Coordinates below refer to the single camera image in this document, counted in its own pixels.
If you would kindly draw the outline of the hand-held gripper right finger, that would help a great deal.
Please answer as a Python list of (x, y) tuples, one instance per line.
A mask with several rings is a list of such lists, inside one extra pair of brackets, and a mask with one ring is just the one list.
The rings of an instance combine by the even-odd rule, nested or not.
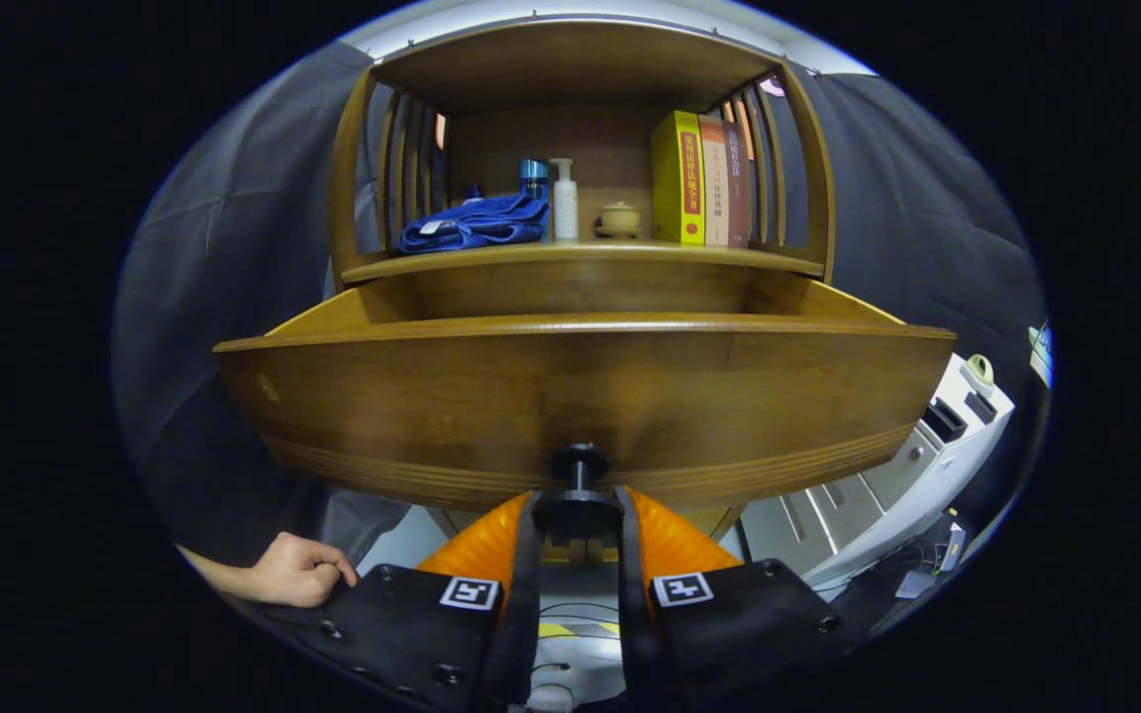
[(631, 708), (780, 708), (865, 635), (780, 560), (743, 562), (657, 499), (629, 486), (615, 493)]

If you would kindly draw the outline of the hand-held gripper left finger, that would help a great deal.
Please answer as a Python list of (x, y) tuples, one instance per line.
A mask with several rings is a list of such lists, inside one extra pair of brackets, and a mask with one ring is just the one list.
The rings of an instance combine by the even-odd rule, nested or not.
[(507, 712), (531, 696), (539, 637), (535, 522), (526, 491), (416, 567), (380, 564), (280, 635), (377, 695), (380, 712)]

